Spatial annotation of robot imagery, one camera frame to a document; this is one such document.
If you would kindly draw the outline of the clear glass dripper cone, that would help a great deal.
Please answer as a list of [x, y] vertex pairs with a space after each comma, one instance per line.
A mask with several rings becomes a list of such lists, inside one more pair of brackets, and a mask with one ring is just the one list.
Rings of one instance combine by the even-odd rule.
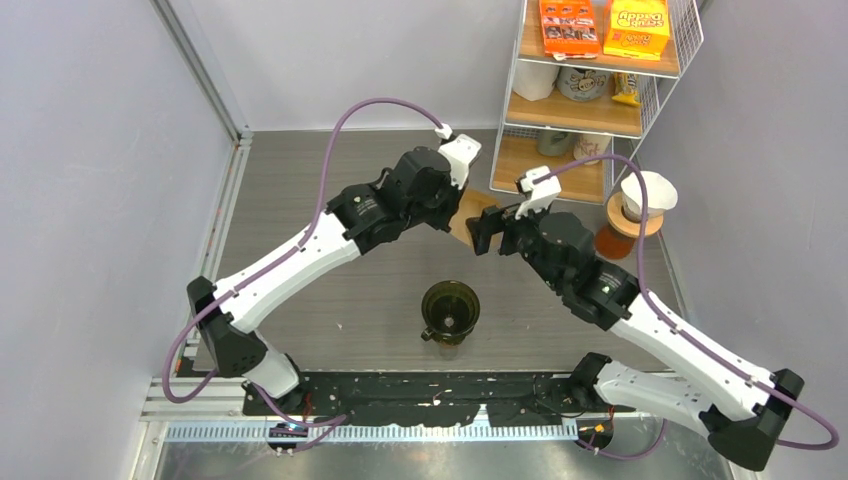
[[[637, 203], [632, 203], [626, 199], [622, 205], [622, 214], [631, 222], [640, 223], [642, 220], [642, 208]], [[654, 218], [661, 216], [662, 213], [655, 209], [648, 209], [647, 221], [650, 222]]]

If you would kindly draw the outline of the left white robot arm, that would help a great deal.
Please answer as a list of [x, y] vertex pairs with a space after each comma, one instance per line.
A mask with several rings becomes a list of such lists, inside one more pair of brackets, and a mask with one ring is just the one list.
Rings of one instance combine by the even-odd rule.
[[305, 286], [403, 232], [420, 224], [450, 231], [478, 155], [478, 148], [461, 138], [436, 150], [417, 147], [378, 180], [343, 189], [301, 237], [229, 277], [192, 280], [188, 299], [215, 372], [259, 385], [284, 414], [298, 412], [307, 398], [300, 372], [258, 334], [258, 327]]

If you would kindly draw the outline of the brown paper coffee filter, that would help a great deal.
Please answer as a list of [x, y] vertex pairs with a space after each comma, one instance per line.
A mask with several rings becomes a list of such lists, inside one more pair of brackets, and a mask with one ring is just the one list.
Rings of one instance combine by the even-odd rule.
[[464, 192], [459, 210], [450, 222], [452, 227], [450, 235], [468, 246], [473, 253], [466, 220], [478, 216], [485, 207], [492, 205], [502, 208], [493, 196], [469, 188]]

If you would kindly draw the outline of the grey green cup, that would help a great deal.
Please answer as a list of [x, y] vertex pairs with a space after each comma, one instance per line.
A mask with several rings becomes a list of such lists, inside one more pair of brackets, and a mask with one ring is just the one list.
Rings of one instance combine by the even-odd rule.
[[558, 130], [540, 130], [536, 137], [536, 150], [546, 157], [563, 156], [569, 149], [571, 133]]

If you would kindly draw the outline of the white paper coffee filter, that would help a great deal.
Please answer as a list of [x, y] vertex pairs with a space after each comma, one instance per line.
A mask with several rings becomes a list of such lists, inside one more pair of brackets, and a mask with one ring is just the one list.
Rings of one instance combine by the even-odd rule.
[[[678, 191], [676, 187], [665, 177], [657, 172], [643, 171], [642, 177], [647, 187], [648, 209], [655, 209], [662, 215], [676, 207], [678, 202]], [[635, 172], [631, 172], [620, 184], [624, 201], [628, 199], [637, 203], [642, 208], [642, 191]]]

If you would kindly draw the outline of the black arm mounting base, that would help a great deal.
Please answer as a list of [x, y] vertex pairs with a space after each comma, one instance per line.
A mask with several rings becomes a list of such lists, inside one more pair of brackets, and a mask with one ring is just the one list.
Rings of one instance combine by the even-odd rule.
[[553, 372], [308, 372], [276, 406], [298, 420], [345, 426], [467, 426], [484, 410], [494, 427], [553, 426], [607, 417], [612, 407]]

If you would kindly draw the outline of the yellow scrub daddy box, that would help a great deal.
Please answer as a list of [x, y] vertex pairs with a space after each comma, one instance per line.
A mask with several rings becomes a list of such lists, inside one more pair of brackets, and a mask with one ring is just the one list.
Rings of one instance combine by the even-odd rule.
[[605, 8], [605, 55], [661, 60], [671, 37], [665, 0], [611, 0]]

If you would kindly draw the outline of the orange snack box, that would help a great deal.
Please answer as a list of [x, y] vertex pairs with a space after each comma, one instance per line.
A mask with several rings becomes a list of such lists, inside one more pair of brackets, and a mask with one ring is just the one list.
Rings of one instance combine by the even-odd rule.
[[545, 55], [558, 61], [599, 55], [601, 45], [591, 1], [540, 1], [538, 9]]

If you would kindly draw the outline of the white printed cup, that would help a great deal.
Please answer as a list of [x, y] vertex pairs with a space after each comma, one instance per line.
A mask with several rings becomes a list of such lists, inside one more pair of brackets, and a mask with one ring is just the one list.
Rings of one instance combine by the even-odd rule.
[[611, 142], [610, 135], [580, 133], [573, 146], [573, 157], [576, 161], [582, 161], [582, 166], [597, 164], [609, 149]]

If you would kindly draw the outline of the dark green glass dripper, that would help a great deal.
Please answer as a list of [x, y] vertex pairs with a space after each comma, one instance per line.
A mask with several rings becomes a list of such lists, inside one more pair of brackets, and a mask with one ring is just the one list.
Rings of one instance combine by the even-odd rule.
[[481, 313], [477, 294], [465, 283], [445, 280], [432, 285], [421, 301], [423, 341], [458, 346], [470, 335]]

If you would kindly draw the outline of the glass beaker with coffee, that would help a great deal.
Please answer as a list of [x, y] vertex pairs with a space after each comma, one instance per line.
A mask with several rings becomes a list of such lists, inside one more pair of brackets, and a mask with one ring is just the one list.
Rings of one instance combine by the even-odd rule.
[[441, 359], [446, 361], [453, 361], [459, 357], [460, 354], [460, 346], [459, 345], [451, 345], [451, 344], [438, 344], [438, 355]]

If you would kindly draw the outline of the wooden ring dripper holder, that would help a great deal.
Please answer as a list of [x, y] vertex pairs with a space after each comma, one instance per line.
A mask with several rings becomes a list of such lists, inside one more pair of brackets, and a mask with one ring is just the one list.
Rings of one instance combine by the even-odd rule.
[[[609, 225], [617, 233], [632, 239], [639, 237], [640, 221], [633, 221], [625, 215], [624, 196], [621, 192], [616, 192], [609, 198], [606, 205], [606, 216]], [[644, 235], [646, 237], [655, 235], [660, 231], [663, 224], [663, 215], [649, 217], [645, 225]]]

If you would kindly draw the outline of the yellow snack packet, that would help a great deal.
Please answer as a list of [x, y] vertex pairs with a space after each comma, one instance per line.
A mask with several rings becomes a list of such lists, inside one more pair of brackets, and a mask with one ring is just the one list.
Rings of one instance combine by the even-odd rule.
[[640, 107], [642, 102], [638, 84], [639, 77], [636, 74], [625, 72], [616, 72], [613, 77], [615, 93], [611, 99], [629, 107]]

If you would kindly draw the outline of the grey printed mug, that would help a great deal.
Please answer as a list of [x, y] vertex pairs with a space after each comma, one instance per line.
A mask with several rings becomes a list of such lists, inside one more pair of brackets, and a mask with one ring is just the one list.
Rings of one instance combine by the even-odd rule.
[[561, 67], [556, 88], [570, 100], [588, 102], [604, 95], [610, 78], [611, 73], [608, 71]]

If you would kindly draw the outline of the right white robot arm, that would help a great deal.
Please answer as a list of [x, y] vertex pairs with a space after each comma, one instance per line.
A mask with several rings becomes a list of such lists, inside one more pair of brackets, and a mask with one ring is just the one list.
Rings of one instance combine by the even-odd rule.
[[627, 406], [687, 427], [728, 461], [765, 469], [803, 379], [770, 372], [734, 354], [643, 293], [637, 277], [595, 253], [594, 236], [568, 212], [485, 208], [467, 220], [476, 254], [519, 255], [579, 319], [641, 347], [682, 376], [640, 372], [597, 353], [573, 371], [571, 397], [584, 410]]

